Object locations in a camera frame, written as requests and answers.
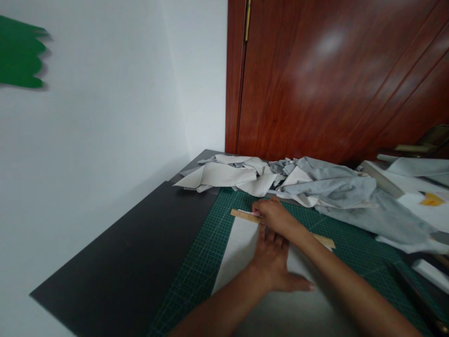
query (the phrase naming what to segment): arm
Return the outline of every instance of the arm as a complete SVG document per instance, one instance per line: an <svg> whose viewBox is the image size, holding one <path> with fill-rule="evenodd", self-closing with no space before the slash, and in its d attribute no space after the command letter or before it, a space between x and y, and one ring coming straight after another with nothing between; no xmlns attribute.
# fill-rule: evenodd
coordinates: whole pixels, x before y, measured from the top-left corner
<svg viewBox="0 0 449 337"><path fill-rule="evenodd" d="M342 304L366 336L421 336L381 294L326 249L293 218L278 198L259 200L253 212L262 223L296 245L332 284Z"/></svg>
<svg viewBox="0 0 449 337"><path fill-rule="evenodd" d="M169 336L229 336L262 297L276 291L309 291L313 284L287 271L288 242L259 227L254 257L231 282L193 309Z"/></svg>

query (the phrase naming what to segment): fabric pile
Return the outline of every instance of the fabric pile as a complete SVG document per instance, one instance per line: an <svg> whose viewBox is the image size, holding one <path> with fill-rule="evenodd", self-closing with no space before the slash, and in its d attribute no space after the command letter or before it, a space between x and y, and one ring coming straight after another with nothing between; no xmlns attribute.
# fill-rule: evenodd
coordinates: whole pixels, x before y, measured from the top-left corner
<svg viewBox="0 0 449 337"><path fill-rule="evenodd" d="M407 253L449 250L430 239L435 228L378 189L374 178L346 166L310 157L266 163L257 157L224 154L198 163L204 165L181 172L184 178L175 186L197 192L232 187L255 197L273 193L378 234L378 241Z"/></svg>

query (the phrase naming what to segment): white wall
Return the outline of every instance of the white wall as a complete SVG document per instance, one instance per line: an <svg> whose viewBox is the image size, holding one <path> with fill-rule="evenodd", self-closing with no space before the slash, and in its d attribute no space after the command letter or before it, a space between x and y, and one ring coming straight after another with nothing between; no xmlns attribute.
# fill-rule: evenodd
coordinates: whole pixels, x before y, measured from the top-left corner
<svg viewBox="0 0 449 337"><path fill-rule="evenodd" d="M0 336L69 335L29 293L189 162L163 9L0 0L0 10L54 40L48 91L0 88Z"/></svg>
<svg viewBox="0 0 449 337"><path fill-rule="evenodd" d="M227 0L163 0L190 157L225 150Z"/></svg>

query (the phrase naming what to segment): table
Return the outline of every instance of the table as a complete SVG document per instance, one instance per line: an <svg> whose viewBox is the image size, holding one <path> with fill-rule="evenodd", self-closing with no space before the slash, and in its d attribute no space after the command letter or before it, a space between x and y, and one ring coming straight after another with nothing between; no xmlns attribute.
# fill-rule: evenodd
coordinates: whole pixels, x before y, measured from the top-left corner
<svg viewBox="0 0 449 337"><path fill-rule="evenodd" d="M217 153L204 150L183 170ZM77 335L145 335L220 191L172 187L180 179L161 184L31 296Z"/></svg>

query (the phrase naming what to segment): green painted mark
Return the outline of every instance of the green painted mark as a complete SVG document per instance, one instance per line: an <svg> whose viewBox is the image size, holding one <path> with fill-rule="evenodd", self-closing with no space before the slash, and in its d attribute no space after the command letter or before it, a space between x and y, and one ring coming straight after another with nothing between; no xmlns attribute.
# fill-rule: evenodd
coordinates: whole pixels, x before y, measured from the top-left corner
<svg viewBox="0 0 449 337"><path fill-rule="evenodd" d="M0 15L0 83L41 88L42 80L34 75L42 69L38 55L46 48L36 38L48 36L44 28Z"/></svg>

